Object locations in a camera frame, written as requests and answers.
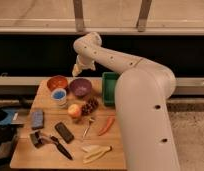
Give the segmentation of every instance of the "green container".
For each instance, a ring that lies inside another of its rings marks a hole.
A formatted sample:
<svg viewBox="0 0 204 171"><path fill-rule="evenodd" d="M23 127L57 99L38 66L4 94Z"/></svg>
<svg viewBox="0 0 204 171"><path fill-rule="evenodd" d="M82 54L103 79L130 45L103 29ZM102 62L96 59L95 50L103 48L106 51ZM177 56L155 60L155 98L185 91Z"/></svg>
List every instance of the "green container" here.
<svg viewBox="0 0 204 171"><path fill-rule="evenodd" d="M105 106L115 106L115 85L119 74L104 72L102 74L102 100Z"/></svg>

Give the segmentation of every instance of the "black rectangular object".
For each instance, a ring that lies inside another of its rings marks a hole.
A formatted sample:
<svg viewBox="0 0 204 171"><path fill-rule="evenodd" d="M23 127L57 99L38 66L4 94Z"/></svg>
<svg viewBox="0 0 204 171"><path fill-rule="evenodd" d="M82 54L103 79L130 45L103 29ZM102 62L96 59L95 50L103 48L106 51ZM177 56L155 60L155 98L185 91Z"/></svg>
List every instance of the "black rectangular object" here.
<svg viewBox="0 0 204 171"><path fill-rule="evenodd" d="M66 143L70 143L74 139L74 135L70 132L70 130L65 126L64 123L57 123L55 125L55 129L65 140Z"/></svg>

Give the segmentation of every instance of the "food item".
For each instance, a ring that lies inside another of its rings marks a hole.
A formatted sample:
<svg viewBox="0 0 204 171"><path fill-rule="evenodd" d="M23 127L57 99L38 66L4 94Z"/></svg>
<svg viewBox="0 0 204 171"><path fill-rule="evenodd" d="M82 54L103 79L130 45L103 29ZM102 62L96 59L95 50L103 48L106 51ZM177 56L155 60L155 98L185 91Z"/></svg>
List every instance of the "food item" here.
<svg viewBox="0 0 204 171"><path fill-rule="evenodd" d="M82 148L87 154L84 156L83 163L93 162L100 157L102 157L105 153L112 150L111 146L100 146L100 145L91 145L89 147Z"/></svg>
<svg viewBox="0 0 204 171"><path fill-rule="evenodd" d="M101 136L105 134L110 129L110 127L113 125L114 121L115 121L115 116L109 116L107 118L105 125L100 129L97 135Z"/></svg>
<svg viewBox="0 0 204 171"><path fill-rule="evenodd" d="M85 105L82 106L82 115L89 115L99 106L95 98L90 98Z"/></svg>
<svg viewBox="0 0 204 171"><path fill-rule="evenodd" d="M72 104L69 106L68 108L68 114L72 117L72 118L78 118L81 116L81 107L79 107L79 105L77 104Z"/></svg>

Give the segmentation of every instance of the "black wall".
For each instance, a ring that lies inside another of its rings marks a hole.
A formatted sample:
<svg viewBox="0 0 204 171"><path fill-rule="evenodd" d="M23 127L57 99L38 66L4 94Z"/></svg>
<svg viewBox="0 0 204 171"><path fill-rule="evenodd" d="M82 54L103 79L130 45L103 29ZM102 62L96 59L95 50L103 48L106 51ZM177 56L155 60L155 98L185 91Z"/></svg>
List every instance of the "black wall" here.
<svg viewBox="0 0 204 171"><path fill-rule="evenodd" d="M0 75L71 76L77 35L0 35ZM103 47L162 63L177 77L204 77L204 36L101 36ZM108 69L81 76L101 76Z"/></svg>

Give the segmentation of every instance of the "purple bowl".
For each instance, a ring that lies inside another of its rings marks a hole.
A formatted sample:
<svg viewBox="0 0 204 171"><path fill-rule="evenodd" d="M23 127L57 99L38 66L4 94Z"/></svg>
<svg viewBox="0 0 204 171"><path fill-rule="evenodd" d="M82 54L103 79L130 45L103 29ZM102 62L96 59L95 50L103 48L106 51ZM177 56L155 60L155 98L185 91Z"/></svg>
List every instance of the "purple bowl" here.
<svg viewBox="0 0 204 171"><path fill-rule="evenodd" d="M69 90L77 97L83 97L92 90L92 84L85 78L77 78L69 84Z"/></svg>

